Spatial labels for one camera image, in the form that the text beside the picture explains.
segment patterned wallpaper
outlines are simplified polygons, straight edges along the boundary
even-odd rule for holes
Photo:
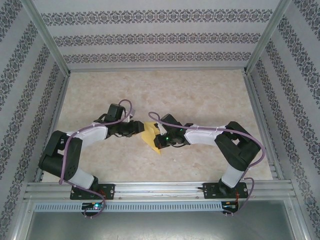
[[[251,74],[312,239],[320,239],[319,16],[317,1],[292,1]]]
[[[279,0],[34,0],[71,70],[245,67]]]
[[[35,177],[64,76],[18,0],[0,0],[0,240]]]

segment yellow cloth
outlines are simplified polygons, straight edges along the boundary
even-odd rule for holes
[[[156,135],[160,134],[158,128],[155,127],[155,121],[153,122],[145,122],[144,123],[144,131],[141,133],[141,138],[159,155],[161,155],[160,150],[155,145]]]

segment black mounting plate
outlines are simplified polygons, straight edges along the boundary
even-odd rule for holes
[[[223,195],[219,190],[218,182],[204,182],[202,184],[204,199],[235,199],[236,193],[239,194],[239,199],[246,199],[248,197],[247,184],[239,182],[232,192]]]
[[[106,200],[113,200],[115,196],[115,184],[99,184],[98,193],[102,194]],[[100,200],[101,198],[96,194],[91,194],[87,191],[81,190],[72,186],[70,193],[71,200]]]

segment beige floor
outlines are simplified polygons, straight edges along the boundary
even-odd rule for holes
[[[240,70],[72,73],[57,129],[85,127],[124,98],[132,101],[134,118],[142,122],[150,122],[149,111],[170,113],[182,124],[215,127],[237,121],[260,140]],[[220,150],[208,145],[167,147],[160,156],[140,135],[112,136],[89,146],[79,163],[101,182],[214,181],[227,164]],[[267,159],[247,176],[272,179]],[[44,174],[44,182],[57,180]]]

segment perforated metal strip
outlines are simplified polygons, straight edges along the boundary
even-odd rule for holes
[[[79,212],[82,204],[75,203],[37,203],[35,212]],[[205,212],[222,211],[221,201],[188,202],[108,202],[104,212]]]

